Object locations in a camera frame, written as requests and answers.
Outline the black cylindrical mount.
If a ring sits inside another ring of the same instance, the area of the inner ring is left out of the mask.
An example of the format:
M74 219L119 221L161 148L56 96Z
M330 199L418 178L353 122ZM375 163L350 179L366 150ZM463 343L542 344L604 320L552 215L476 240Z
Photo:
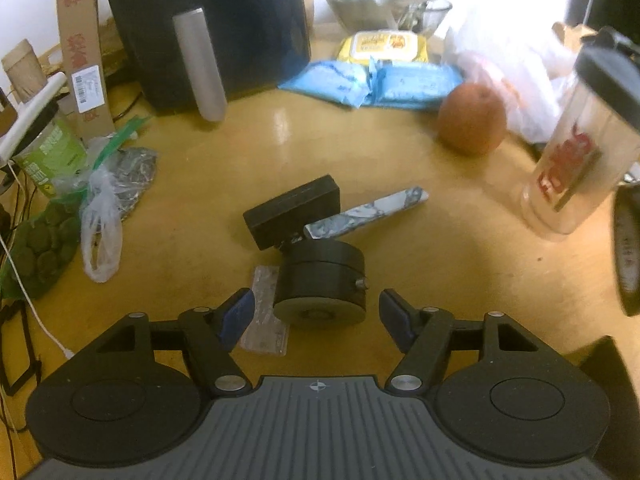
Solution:
M307 328L359 324L366 317L367 288L358 248L340 240L302 240L283 253L273 314Z

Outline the marbled grey bar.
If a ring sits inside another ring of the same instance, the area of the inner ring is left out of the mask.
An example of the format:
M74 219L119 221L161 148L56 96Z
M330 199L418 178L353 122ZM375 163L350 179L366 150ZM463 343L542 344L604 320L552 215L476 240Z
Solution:
M330 240L408 210L427 200L428 193L420 186L413 186L338 214L332 214L328 218L308 223L304 226L304 235L308 240Z

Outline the black rectangular block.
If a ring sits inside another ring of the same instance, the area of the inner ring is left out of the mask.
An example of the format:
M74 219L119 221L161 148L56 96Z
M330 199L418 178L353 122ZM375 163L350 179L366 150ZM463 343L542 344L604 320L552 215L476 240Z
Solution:
M259 250L291 245L304 227L341 211L340 187L326 174L244 212L243 219Z

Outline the black tape roll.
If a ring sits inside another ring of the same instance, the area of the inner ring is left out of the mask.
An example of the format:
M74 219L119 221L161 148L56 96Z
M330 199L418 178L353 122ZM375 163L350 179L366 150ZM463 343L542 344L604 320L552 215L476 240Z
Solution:
M621 185L613 206L613 252L618 294L628 316L640 311L639 183Z

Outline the small clear plastic case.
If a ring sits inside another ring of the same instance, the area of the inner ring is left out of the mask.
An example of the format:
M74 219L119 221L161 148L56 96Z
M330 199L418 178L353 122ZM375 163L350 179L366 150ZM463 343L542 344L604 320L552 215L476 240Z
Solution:
M286 355L288 324L279 320L273 311L278 276L277 266L256 266L254 270L252 292L255 312L240 340L243 350L273 356Z

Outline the clear plastic bag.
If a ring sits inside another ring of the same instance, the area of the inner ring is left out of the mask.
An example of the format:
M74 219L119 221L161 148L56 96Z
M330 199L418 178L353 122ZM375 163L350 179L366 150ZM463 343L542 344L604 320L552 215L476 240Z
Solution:
M122 254L122 219L114 176L103 166L93 171L80 214L80 249L84 269L96 283L118 270Z

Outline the green bag of discs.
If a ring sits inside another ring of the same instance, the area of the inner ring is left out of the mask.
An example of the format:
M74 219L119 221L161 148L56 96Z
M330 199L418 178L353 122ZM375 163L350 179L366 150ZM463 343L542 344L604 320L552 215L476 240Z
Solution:
M19 278L32 299L43 296L58 281L80 243L80 203L77 194L50 200L41 214L16 228L10 255L18 274L9 261L2 264L4 299L25 298Z

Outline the orange fruit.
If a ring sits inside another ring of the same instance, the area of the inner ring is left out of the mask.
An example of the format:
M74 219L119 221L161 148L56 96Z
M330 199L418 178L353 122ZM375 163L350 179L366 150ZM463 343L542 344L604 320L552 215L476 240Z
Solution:
M506 137L506 108L495 90L464 82L449 93L437 115L439 141L459 154L487 155Z

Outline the green canister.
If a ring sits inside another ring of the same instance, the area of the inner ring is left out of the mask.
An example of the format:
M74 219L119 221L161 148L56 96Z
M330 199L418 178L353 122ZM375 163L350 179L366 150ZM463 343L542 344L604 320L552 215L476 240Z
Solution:
M40 114L12 156L47 198L58 195L54 180L76 174L86 159L84 144L56 104Z

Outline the clear shaker bottle grey lid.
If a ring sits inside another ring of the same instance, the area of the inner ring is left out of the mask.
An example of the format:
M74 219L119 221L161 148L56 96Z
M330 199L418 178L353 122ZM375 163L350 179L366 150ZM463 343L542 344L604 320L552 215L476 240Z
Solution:
M639 46L610 26L587 37L575 83L523 188L524 221L560 240L584 222L639 157Z

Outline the long cardboard box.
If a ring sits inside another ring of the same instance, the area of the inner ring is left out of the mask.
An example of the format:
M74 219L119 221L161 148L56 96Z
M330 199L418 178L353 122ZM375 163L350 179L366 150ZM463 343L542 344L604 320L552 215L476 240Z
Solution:
M98 0L56 0L56 8L77 134L84 141L108 136L114 122L101 58Z

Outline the yellow wipes pack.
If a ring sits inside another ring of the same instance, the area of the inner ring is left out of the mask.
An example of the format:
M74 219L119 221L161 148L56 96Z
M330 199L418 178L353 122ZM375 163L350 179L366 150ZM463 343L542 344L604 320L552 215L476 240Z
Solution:
M408 30L369 30L346 38L337 61L369 65L369 62L428 62L426 39Z

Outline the paper cup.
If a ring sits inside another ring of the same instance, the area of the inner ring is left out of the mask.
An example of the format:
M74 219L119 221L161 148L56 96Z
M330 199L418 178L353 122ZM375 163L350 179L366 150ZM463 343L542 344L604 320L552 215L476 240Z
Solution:
M21 40L8 52L1 59L1 63L22 103L28 103L48 82L35 51L27 39Z

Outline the glass bowl with items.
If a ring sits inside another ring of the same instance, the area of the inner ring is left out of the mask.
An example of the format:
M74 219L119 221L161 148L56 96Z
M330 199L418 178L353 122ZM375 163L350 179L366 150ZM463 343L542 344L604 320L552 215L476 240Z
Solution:
M451 11L448 0L326 0L346 32L404 30L431 37Z

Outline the black frame piece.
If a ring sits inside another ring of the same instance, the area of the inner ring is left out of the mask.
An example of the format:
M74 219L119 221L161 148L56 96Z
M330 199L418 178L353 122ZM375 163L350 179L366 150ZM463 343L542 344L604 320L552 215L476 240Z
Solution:
M15 396L31 380L42 378L42 362L36 357L24 300L1 308L1 385Z

